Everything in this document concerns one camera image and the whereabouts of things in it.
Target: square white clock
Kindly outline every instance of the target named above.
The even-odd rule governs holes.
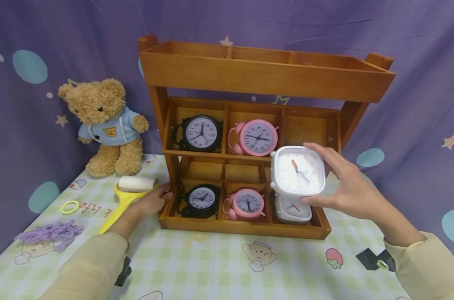
[[[271,153],[271,183],[277,194],[275,212],[286,224],[306,224],[312,218],[300,197],[313,196],[325,188],[324,159],[303,146],[285,146]]]

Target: black alarm clock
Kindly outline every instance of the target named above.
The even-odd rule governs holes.
[[[220,202],[220,188],[211,184],[194,186],[184,195],[186,202],[182,211],[177,212],[184,218],[207,219],[215,215]]]
[[[177,131],[182,127],[182,139],[177,141]],[[220,149],[222,123],[206,115],[196,115],[183,119],[173,128],[174,142],[181,150],[213,152]]]

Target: yellow ring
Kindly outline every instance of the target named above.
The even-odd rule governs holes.
[[[69,204],[75,204],[75,208],[69,210],[69,211],[65,211],[65,208],[67,207],[67,205]],[[64,203],[61,207],[60,207],[60,213],[63,214],[63,215],[70,215],[70,214],[73,214],[77,211],[77,209],[79,209],[79,202],[78,201],[75,201],[75,200],[72,200],[72,201],[67,201],[66,203]]]

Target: lint roller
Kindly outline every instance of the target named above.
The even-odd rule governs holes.
[[[155,189],[158,185],[159,180],[157,178],[151,179],[141,176],[120,177],[119,183],[114,186],[114,193],[119,197],[119,205],[102,225],[99,234],[105,233],[132,202]]]

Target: alarm clock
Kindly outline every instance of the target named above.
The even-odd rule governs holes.
[[[220,201],[220,188],[211,184],[199,184],[187,192],[183,199],[186,204],[177,212],[184,218],[207,219],[215,215]]]
[[[178,142],[179,128],[182,128],[182,139]],[[212,152],[220,149],[222,123],[206,115],[188,117],[173,128],[172,138],[181,150]]]
[[[286,224],[306,224],[312,218],[312,211],[299,200],[324,190],[324,159],[303,146],[285,146],[272,152],[271,156],[270,187],[277,192],[277,218]]]
[[[231,208],[226,212],[225,203],[230,203]],[[255,221],[260,215],[265,215],[264,197],[253,189],[241,189],[231,194],[225,201],[222,212],[229,220]]]
[[[255,119],[249,122],[236,123],[227,136],[229,148],[233,149],[234,154],[249,154],[256,157],[268,155],[277,146],[278,127],[272,126],[266,120]],[[238,142],[234,146],[230,145],[230,133],[235,130]]]
[[[299,202],[299,197],[289,198],[275,193],[275,214],[285,224],[307,224],[312,218],[309,205]]]

